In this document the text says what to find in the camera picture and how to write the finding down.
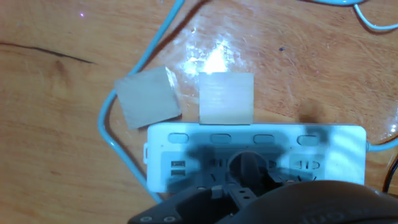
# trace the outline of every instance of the light blue cable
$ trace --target light blue cable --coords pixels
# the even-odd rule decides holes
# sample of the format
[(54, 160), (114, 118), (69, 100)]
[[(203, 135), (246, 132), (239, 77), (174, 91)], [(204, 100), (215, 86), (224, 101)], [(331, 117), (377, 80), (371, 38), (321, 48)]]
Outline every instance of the light blue cable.
[[(160, 39), (166, 32), (166, 30), (169, 28), (170, 24), (173, 22), (175, 16), (181, 9), (182, 5), (184, 4), (185, 0), (176, 0), (173, 7), (171, 8), (168, 16), (166, 17), (165, 21), (159, 28), (159, 30), (156, 32), (154, 38), (150, 42), (148, 48), (145, 50), (144, 54), (142, 55), (141, 59), (138, 61), (137, 65), (127, 74), (133, 75), (137, 72), (139, 72), (143, 66), (146, 64), (148, 61), (148, 58), (156, 48), (157, 44), (159, 43)], [(122, 159), (122, 161), (127, 165), (127, 167), (130, 169), (130, 171), (134, 174), (134, 176), (137, 178), (137, 180), (141, 183), (141, 185), (148, 191), (150, 196), (157, 202), (160, 203), (162, 202), (162, 198), (155, 192), (151, 192), (147, 188), (147, 183), (145, 177), (141, 174), (137, 166), (133, 163), (131, 158), (126, 154), (126, 152), (123, 150), (123, 148), (109, 135), (109, 133), (106, 131), (105, 128), (105, 119), (106, 115), (108, 113), (109, 108), (111, 107), (111, 104), (113, 100), (116, 97), (116, 91), (112, 90), (111, 93), (108, 95), (106, 98), (104, 104), (102, 105), (101, 110), (99, 111), (99, 116), (98, 116), (98, 130), (99, 133), (101, 134), (102, 138), (108, 143), (114, 151), (119, 155), (119, 157)]]
[(359, 6), (357, 4), (354, 5), (356, 13), (358, 13), (358, 16), (362, 19), (362, 21), (370, 28), (375, 29), (375, 30), (391, 30), (391, 29), (396, 29), (398, 28), (398, 24), (391, 25), (391, 26), (376, 26), (371, 24), (362, 14), (361, 10), (359, 9)]
[(335, 6), (352, 6), (353, 4), (361, 3), (364, 0), (312, 0), (323, 4), (331, 4)]
[(380, 152), (380, 151), (385, 151), (388, 149), (392, 149), (393, 147), (398, 146), (398, 138), (395, 138), (394, 140), (378, 145), (378, 146), (373, 146), (370, 145), (369, 147), (369, 152)]

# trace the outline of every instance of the usb port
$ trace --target usb port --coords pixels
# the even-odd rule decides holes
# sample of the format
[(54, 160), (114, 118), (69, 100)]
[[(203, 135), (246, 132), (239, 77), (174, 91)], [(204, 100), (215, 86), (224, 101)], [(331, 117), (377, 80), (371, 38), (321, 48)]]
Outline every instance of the usb port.
[(185, 176), (185, 170), (172, 170), (172, 176)]
[(172, 167), (185, 167), (185, 161), (172, 161)]

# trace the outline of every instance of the white power strip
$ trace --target white power strip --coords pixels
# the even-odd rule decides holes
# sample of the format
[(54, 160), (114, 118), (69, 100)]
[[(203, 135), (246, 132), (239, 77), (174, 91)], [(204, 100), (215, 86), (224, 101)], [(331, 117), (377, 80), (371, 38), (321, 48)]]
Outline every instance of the white power strip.
[(299, 179), (364, 184), (366, 131), (360, 126), (159, 123), (149, 127), (144, 144), (147, 186), (178, 192), (225, 183), (228, 159), (247, 150), (262, 155), (269, 170)]

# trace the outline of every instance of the black cable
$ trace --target black cable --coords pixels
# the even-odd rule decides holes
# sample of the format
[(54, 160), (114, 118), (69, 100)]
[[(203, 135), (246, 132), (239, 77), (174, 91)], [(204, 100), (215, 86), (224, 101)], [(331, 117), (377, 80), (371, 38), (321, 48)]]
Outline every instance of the black cable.
[(388, 189), (390, 188), (392, 177), (394, 176), (394, 173), (396, 172), (397, 168), (398, 168), (398, 155), (397, 155), (394, 163), (391, 165), (390, 169), (388, 170), (387, 177), (384, 181), (383, 193), (388, 193)]

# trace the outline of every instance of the wooden table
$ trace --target wooden table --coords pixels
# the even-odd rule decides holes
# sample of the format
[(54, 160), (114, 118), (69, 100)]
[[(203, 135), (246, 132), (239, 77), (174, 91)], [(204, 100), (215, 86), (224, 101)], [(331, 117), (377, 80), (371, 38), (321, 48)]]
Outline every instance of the wooden table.
[[(96, 121), (173, 3), (0, 2), (1, 223), (126, 223), (155, 204)], [(374, 24), (398, 22), (395, 0), (361, 9)], [(253, 72), (257, 122), (353, 123), (377, 144), (396, 135), (397, 57), (398, 30), (372, 32), (351, 7), (194, 0), (146, 69), (177, 74), (184, 121), (198, 121), (198, 72)], [(146, 130), (127, 129), (117, 100), (110, 126), (142, 165)], [(381, 189), (397, 151), (368, 154), (367, 185)]]

